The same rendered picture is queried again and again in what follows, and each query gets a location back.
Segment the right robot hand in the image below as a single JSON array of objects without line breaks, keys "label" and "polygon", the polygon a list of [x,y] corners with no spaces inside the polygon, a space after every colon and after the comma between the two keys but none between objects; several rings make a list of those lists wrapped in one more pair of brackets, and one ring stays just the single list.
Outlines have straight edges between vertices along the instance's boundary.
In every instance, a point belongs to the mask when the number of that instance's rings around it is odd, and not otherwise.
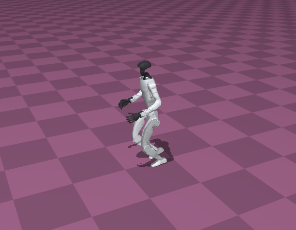
[{"label": "right robot hand", "polygon": [[124,106],[128,105],[130,102],[130,100],[133,99],[133,97],[130,97],[128,99],[122,99],[120,102],[119,102],[119,108],[122,109]]}]

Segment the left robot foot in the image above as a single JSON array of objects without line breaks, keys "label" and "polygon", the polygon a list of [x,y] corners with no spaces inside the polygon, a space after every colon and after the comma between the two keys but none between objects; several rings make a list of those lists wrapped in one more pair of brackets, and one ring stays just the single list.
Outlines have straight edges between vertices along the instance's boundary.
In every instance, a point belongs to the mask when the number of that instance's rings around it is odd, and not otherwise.
[{"label": "left robot foot", "polygon": [[163,160],[156,160],[155,162],[151,163],[150,166],[155,167],[155,166],[161,165],[166,162],[167,162],[167,159],[165,157],[163,157]]}]

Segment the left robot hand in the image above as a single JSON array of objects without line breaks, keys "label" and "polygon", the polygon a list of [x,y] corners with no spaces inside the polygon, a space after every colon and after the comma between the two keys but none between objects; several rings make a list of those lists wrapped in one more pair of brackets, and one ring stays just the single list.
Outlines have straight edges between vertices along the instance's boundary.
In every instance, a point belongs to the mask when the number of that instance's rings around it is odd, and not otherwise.
[{"label": "left robot hand", "polygon": [[[143,111],[141,111],[141,112],[143,112]],[[137,113],[128,113],[128,114],[132,114],[132,115],[131,116],[126,116],[126,118],[130,117],[129,119],[126,119],[126,120],[129,120],[128,121],[129,123],[133,123],[133,122],[137,121],[139,118],[142,118],[141,114],[140,114],[141,112],[138,112],[138,114]],[[132,121],[132,122],[130,122],[130,121]]]}]

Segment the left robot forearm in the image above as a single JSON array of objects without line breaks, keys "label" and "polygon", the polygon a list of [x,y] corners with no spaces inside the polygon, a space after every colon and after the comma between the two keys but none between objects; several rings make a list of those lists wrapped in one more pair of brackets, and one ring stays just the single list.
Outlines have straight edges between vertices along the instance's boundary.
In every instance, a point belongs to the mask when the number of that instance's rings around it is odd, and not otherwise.
[{"label": "left robot forearm", "polygon": [[154,104],[152,104],[150,107],[148,107],[147,109],[145,109],[143,112],[140,113],[141,117],[143,117],[145,115],[149,115],[149,113],[158,109],[159,106],[160,106],[160,102],[156,101]]}]

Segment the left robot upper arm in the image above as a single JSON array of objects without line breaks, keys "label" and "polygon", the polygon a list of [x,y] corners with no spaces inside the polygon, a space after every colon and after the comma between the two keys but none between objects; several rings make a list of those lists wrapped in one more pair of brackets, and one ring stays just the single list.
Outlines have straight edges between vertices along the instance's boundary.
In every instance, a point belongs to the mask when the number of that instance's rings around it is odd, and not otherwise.
[{"label": "left robot upper arm", "polygon": [[155,98],[156,101],[159,101],[160,105],[161,105],[161,99],[160,99],[160,96],[158,94],[156,84],[154,82],[152,82],[152,81],[148,82],[147,84],[148,84],[148,89],[151,91],[151,94],[152,94],[153,98]]}]

